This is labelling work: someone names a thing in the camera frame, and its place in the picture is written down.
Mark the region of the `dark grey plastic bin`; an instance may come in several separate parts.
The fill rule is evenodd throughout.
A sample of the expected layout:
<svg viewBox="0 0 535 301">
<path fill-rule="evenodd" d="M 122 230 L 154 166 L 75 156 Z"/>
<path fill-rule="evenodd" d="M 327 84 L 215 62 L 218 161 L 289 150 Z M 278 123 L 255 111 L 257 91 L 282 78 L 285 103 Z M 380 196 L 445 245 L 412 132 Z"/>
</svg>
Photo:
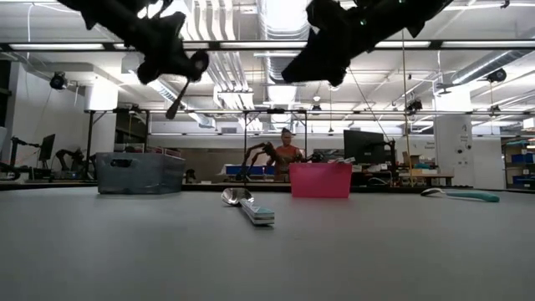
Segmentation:
<svg viewBox="0 0 535 301">
<path fill-rule="evenodd" d="M 97 153 L 100 194 L 162 195 L 181 191 L 186 161 L 158 153 Z"/>
</svg>

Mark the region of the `person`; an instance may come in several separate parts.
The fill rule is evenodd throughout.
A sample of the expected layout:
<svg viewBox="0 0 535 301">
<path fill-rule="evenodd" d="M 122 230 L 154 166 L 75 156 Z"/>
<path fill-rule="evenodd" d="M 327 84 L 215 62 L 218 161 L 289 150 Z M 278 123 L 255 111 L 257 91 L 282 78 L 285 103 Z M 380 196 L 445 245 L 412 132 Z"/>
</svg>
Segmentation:
<svg viewBox="0 0 535 301">
<path fill-rule="evenodd" d="M 270 158 L 267 161 L 268 166 L 274 166 L 275 181 L 289 181 L 289 165 L 303 159 L 303 153 L 292 144 L 292 138 L 293 133 L 283 128 L 281 131 L 282 144 L 275 149 L 278 158 L 276 160 Z"/>
</svg>

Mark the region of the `grey table mat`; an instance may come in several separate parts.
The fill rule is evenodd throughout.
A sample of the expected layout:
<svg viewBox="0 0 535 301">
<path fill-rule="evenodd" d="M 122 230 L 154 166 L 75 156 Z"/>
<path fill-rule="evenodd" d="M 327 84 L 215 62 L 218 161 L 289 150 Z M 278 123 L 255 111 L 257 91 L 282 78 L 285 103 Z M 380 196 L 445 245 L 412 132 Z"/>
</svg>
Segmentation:
<svg viewBox="0 0 535 301">
<path fill-rule="evenodd" d="M 0 301 L 535 301 L 535 195 L 0 192 Z"/>
</svg>

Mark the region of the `silver ceiling air duct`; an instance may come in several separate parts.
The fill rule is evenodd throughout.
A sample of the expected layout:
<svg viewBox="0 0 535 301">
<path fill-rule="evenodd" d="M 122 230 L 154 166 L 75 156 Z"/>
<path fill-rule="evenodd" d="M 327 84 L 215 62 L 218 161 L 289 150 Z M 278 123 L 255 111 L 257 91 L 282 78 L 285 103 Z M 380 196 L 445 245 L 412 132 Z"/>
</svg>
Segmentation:
<svg viewBox="0 0 535 301">
<path fill-rule="evenodd" d="M 309 24 L 306 7 L 310 0 L 257 0 L 261 39 L 304 40 L 308 38 Z M 292 58 L 281 53 L 269 54 L 264 59 L 267 99 L 274 105 L 295 102 L 297 87 L 285 84 L 281 73 Z"/>
</svg>

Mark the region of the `black metal spoon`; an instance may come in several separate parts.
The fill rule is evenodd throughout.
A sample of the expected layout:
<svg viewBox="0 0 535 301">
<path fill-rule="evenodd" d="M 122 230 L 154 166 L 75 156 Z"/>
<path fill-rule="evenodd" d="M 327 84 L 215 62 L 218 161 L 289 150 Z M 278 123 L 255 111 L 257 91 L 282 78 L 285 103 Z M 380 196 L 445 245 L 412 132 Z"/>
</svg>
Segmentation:
<svg viewBox="0 0 535 301">
<path fill-rule="evenodd" d="M 184 85 L 184 87 L 182 88 L 181 92 L 178 94 L 178 96 L 176 97 L 176 99 L 174 100 L 174 102 L 172 103 L 172 105 L 169 107 L 169 109 L 166 111 L 166 118 L 168 120 L 173 120 L 175 119 L 176 117 L 176 114 L 178 112 L 178 109 L 180 108 L 181 106 L 181 100 L 182 98 L 184 97 L 185 93 L 186 93 L 186 90 L 190 84 L 190 80 L 188 79 Z"/>
</svg>

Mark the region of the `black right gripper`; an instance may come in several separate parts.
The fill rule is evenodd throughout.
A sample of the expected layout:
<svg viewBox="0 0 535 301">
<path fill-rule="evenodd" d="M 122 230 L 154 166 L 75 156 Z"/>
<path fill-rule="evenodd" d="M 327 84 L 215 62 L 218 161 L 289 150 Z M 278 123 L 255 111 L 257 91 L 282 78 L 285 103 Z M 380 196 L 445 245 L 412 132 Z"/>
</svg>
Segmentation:
<svg viewBox="0 0 535 301">
<path fill-rule="evenodd" d="M 327 43 L 309 42 L 302 51 L 282 71 L 287 83 L 327 80 L 333 87 L 344 82 L 350 66 L 349 47 L 352 21 L 366 8 L 374 6 L 379 0 L 353 0 L 355 7 L 344 9 L 339 0 L 312 0 L 306 7 L 308 22 L 331 38 L 334 60 L 331 64 L 331 47 Z"/>
</svg>

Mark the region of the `green handled metal spoon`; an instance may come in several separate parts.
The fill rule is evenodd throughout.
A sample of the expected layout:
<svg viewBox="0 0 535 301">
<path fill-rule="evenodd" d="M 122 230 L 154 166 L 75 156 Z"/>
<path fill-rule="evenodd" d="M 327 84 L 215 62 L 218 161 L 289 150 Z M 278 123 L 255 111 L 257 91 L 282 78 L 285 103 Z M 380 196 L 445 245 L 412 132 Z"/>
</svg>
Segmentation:
<svg viewBox="0 0 535 301">
<path fill-rule="evenodd" d="M 426 189 L 420 193 L 422 196 L 431 196 L 435 194 L 442 194 L 450 197 L 459 197 L 459 198 L 471 198 L 477 199 L 483 202 L 499 202 L 500 197 L 484 191 L 473 191 L 473 190 L 444 190 L 437 187 L 432 187 Z"/>
</svg>

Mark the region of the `black monitor on stand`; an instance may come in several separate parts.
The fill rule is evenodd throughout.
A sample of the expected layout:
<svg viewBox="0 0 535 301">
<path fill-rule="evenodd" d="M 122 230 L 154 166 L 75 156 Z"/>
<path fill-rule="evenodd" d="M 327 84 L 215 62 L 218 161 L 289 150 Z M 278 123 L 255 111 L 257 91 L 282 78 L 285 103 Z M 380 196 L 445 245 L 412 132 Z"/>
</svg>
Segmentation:
<svg viewBox="0 0 535 301">
<path fill-rule="evenodd" d="M 351 159 L 354 172 L 377 174 L 396 172 L 395 141 L 382 133 L 359 130 L 344 131 L 344 158 Z"/>
</svg>

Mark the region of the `black overhead rig beam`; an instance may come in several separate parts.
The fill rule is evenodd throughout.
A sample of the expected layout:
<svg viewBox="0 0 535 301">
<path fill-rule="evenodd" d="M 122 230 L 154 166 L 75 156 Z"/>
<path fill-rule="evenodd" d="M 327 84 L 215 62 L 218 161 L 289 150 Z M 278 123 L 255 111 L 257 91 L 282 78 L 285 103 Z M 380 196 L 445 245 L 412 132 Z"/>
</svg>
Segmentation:
<svg viewBox="0 0 535 301">
<path fill-rule="evenodd" d="M 185 41 L 184 49 L 194 51 L 297 51 L 304 41 Z M 497 40 L 386 40 L 374 46 L 378 50 L 402 48 L 414 50 L 535 50 L 535 38 Z M 0 43 L 0 52 L 127 52 L 132 47 L 122 43 Z"/>
</svg>

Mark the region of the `blue box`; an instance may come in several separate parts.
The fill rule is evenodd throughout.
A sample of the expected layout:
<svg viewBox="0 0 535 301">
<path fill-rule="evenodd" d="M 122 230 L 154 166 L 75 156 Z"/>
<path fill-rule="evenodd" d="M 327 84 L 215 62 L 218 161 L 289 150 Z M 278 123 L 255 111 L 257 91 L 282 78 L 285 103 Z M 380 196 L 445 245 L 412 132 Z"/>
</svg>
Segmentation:
<svg viewBox="0 0 535 301">
<path fill-rule="evenodd" d="M 235 176 L 241 171 L 242 167 L 239 165 L 225 165 L 222 168 L 222 173 L 228 176 Z M 247 171 L 250 176 L 273 176 L 275 169 L 273 166 L 247 166 L 245 171 Z"/>
</svg>

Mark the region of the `small black monitor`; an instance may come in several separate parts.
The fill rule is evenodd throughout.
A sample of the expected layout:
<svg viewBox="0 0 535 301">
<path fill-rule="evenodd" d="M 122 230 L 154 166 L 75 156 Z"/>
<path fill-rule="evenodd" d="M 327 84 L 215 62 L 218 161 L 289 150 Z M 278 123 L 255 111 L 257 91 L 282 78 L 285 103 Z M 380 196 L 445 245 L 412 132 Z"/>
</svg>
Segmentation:
<svg viewBox="0 0 535 301">
<path fill-rule="evenodd" d="M 48 161 L 52 157 L 54 148 L 55 134 L 47 135 L 43 138 L 38 155 L 38 161 L 42 164 L 43 169 L 48 169 Z"/>
</svg>

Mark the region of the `shelf with blue bins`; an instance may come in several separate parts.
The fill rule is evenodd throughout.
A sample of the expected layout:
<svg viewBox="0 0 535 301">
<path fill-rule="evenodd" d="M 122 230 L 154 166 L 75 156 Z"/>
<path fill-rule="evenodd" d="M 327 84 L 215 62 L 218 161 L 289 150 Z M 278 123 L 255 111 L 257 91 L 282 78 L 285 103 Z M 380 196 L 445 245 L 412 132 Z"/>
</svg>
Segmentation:
<svg viewBox="0 0 535 301">
<path fill-rule="evenodd" d="M 535 191 L 535 138 L 506 140 L 502 154 L 506 188 Z"/>
</svg>

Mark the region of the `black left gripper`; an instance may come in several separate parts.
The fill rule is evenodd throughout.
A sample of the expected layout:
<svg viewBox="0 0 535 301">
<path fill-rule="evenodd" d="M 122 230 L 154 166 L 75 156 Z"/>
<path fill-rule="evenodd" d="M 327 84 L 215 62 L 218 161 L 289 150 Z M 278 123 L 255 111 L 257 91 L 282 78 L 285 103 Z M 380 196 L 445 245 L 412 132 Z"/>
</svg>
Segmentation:
<svg viewBox="0 0 535 301">
<path fill-rule="evenodd" d="M 144 61 L 137 69 L 142 84 L 158 79 L 162 74 L 169 74 L 169 80 L 180 82 L 185 77 L 184 86 L 191 81 L 198 81 L 207 70 L 210 59 L 206 50 L 197 50 L 188 56 L 183 40 L 178 37 L 186 15 L 175 12 L 163 18 L 146 19 L 144 35 L 148 38 L 147 46 L 142 50 Z"/>
</svg>

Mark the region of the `red plastic bin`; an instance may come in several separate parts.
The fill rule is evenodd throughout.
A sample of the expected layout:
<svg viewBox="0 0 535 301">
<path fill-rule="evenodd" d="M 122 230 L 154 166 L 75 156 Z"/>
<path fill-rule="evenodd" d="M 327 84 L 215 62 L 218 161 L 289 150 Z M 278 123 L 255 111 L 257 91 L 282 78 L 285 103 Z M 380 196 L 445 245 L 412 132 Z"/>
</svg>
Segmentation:
<svg viewBox="0 0 535 301">
<path fill-rule="evenodd" d="M 352 166 L 347 163 L 292 163 L 291 193 L 297 198 L 348 198 Z"/>
</svg>

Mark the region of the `black background frame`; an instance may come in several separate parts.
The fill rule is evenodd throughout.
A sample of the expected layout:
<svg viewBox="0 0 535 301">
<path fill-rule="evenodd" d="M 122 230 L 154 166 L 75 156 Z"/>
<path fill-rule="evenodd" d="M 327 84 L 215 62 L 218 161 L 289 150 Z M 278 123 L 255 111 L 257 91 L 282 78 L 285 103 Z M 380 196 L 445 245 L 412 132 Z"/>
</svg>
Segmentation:
<svg viewBox="0 0 535 301">
<path fill-rule="evenodd" d="M 167 134 L 170 134 L 170 136 L 202 136 L 202 135 L 205 135 L 205 136 L 209 136 L 209 135 L 213 135 L 213 136 L 229 136 L 230 134 L 223 134 L 221 132 L 217 132 L 215 131 L 214 133 L 152 133 L 151 132 L 151 122 L 152 122 L 152 115 L 153 114 L 157 114 L 157 115 L 162 115 L 162 114 L 167 114 L 167 111 L 166 110 L 148 110 L 148 109 L 140 109 L 139 107 L 130 107 L 130 108 L 118 108 L 118 109 L 113 109 L 113 110 L 84 110 L 84 113 L 86 114 L 89 114 L 89 132 L 88 132 L 88 139 L 87 139 L 87 151 L 86 151 L 86 155 L 89 156 L 89 153 L 91 151 L 91 143 L 92 143 L 92 133 L 93 133 L 93 127 L 94 125 L 102 118 L 104 117 L 107 113 L 111 113 L 111 114 L 119 114 L 119 113 L 127 113 L 129 115 L 135 115 L 135 114 L 138 114 L 138 113 L 141 113 L 141 114 L 145 114 L 145 138 L 143 139 L 143 152 L 144 153 L 161 153 L 163 155 L 170 155 L 170 156 L 173 156 L 173 155 L 176 155 L 178 154 L 178 151 L 174 151 L 174 150 L 168 150 L 168 148 L 166 147 L 163 147 L 163 146 L 153 146 L 153 145 L 150 145 L 149 143 L 149 139 L 150 139 L 150 136 L 156 136 L 157 134 L 158 135 L 167 135 Z M 96 113 L 100 113 L 99 117 L 97 119 L 94 118 L 94 115 Z M 304 134 L 304 144 L 305 144 L 305 156 L 307 155 L 307 151 L 308 151 L 308 133 L 307 133 L 307 129 L 308 129 L 308 111 L 307 110 L 284 110 L 284 109 L 281 109 L 281 108 L 275 108 L 275 109 L 268 109 L 268 110 L 178 110 L 176 112 L 177 115 L 182 115 L 182 114 L 195 114 L 195 113 L 198 113 L 198 114 L 202 114 L 202 115 L 206 115 L 206 114 L 215 114 L 215 115 L 225 115 L 225 114 L 243 114 L 244 118 L 245 118 L 245 121 L 246 121 L 246 128 L 243 130 L 243 133 L 242 134 L 239 134 L 239 133 L 236 133 L 235 136 L 238 137 L 238 136 L 241 136 L 242 137 L 242 141 L 243 141 L 243 146 L 242 146 L 242 150 L 243 150 L 243 154 L 244 154 L 244 157 L 246 157 L 246 154 L 248 151 L 251 151 L 253 149 L 262 149 L 264 146 L 260 145 L 260 146 L 251 146 L 248 147 L 247 146 L 247 138 L 253 138 L 253 136 L 260 136 L 260 134 L 254 134 L 254 133 L 248 133 L 247 132 L 247 117 L 249 115 L 255 115 L 254 117 L 256 118 L 258 115 L 260 114 L 267 114 L 267 115 L 283 115 L 283 114 L 290 114 L 290 115 L 302 115 L 303 116 L 303 120 L 304 122 L 302 122 L 304 128 L 305 128 L 305 134 Z"/>
</svg>

